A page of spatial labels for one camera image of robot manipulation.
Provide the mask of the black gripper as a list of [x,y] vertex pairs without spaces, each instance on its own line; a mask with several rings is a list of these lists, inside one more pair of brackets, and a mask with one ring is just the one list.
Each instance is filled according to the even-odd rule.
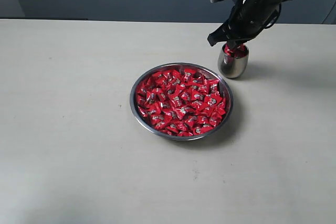
[[238,3],[229,19],[210,33],[207,41],[211,47],[219,42],[226,42],[229,49],[245,45],[254,39],[268,24],[276,18],[277,8],[292,0],[244,0]]

